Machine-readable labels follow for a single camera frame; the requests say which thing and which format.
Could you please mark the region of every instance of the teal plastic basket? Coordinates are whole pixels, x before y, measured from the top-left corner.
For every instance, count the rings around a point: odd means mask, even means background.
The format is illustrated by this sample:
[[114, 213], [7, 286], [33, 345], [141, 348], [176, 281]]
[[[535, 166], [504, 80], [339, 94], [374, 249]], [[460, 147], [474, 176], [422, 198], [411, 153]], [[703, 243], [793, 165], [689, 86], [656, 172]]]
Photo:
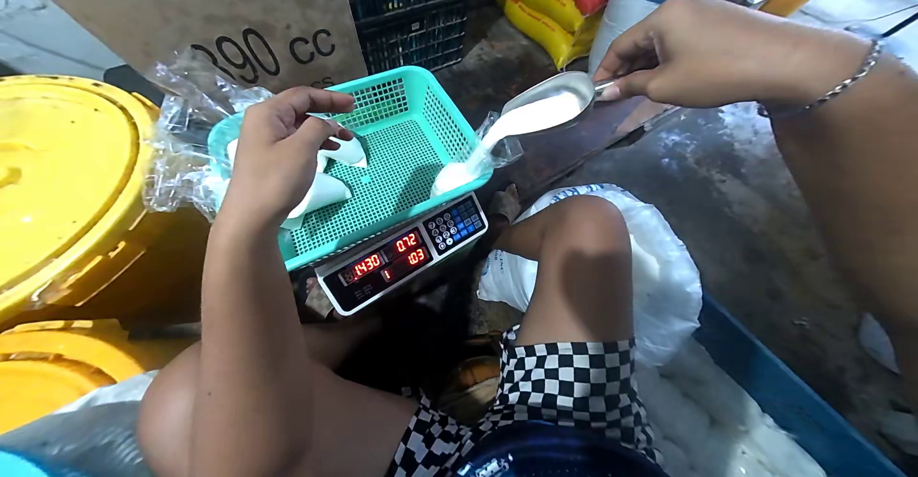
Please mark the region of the teal plastic basket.
[[[353, 197], [303, 218], [278, 240], [287, 270], [300, 268], [378, 235], [446, 201], [484, 185], [492, 171], [458, 189], [430, 198], [440, 169], [465, 159], [478, 140], [453, 101], [428, 70], [402, 66], [330, 87], [354, 97], [354, 110], [334, 115], [363, 144], [368, 166], [329, 161], [325, 172], [348, 186]], [[218, 123], [208, 150], [227, 159], [227, 143], [239, 137], [242, 114]], [[227, 169], [214, 162], [227, 178]]]

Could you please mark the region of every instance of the yellow bucket lid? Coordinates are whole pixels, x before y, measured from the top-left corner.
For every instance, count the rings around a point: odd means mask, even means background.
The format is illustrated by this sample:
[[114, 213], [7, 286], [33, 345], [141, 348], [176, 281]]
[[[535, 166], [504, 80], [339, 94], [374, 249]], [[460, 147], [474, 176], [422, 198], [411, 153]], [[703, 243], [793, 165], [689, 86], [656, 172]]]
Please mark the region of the yellow bucket lid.
[[46, 321], [0, 334], [0, 434], [145, 368], [114, 320]]
[[121, 219], [152, 123], [150, 107], [104, 83], [0, 78], [2, 302], [40, 290]]

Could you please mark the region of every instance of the scale keypad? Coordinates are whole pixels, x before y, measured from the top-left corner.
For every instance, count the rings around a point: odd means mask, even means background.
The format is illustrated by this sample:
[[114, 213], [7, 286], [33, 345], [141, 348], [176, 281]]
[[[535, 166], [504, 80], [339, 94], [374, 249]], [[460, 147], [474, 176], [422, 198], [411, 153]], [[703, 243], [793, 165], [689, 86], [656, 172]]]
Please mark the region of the scale keypad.
[[424, 225], [438, 255], [450, 251], [485, 227], [481, 211], [472, 198], [453, 203], [450, 208], [428, 218]]

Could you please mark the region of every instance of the metal scoop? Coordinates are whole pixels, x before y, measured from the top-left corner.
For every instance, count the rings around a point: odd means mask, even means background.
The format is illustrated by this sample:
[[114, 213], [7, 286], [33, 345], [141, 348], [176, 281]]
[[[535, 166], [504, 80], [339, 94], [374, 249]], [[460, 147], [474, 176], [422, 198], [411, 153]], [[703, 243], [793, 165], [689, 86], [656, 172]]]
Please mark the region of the metal scoop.
[[567, 93], [577, 98], [580, 104], [580, 114], [573, 119], [569, 119], [567, 122], [547, 127], [543, 130], [528, 132], [546, 132], [568, 129], [580, 123], [580, 120], [587, 116], [588, 112], [593, 107], [593, 102], [596, 100], [596, 97], [602, 94], [602, 91], [611, 86], [616, 80], [618, 80], [617, 77], [610, 77], [594, 83], [593, 80], [590, 79], [590, 75], [586, 72], [562, 72], [557, 76], [551, 76], [545, 79], [545, 81], [512, 98], [507, 104], [504, 104], [504, 108], [500, 110], [500, 114], [504, 115], [511, 109], [525, 106], [537, 100]]

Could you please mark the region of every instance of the hand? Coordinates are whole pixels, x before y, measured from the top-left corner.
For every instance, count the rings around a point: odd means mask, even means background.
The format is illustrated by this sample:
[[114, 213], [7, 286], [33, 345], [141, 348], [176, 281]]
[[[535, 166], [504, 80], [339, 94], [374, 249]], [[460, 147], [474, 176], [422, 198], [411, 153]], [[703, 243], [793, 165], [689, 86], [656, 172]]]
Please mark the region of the hand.
[[249, 107], [218, 218], [233, 215], [259, 226], [279, 226], [312, 185], [318, 150], [338, 149], [337, 142], [328, 140], [331, 136], [353, 138], [336, 122], [306, 112], [352, 109], [350, 95], [310, 87], [291, 88]]
[[612, 42], [594, 79], [624, 76], [603, 100], [798, 107], [853, 75], [866, 52], [866, 43], [846, 33], [722, 0], [668, 0]]

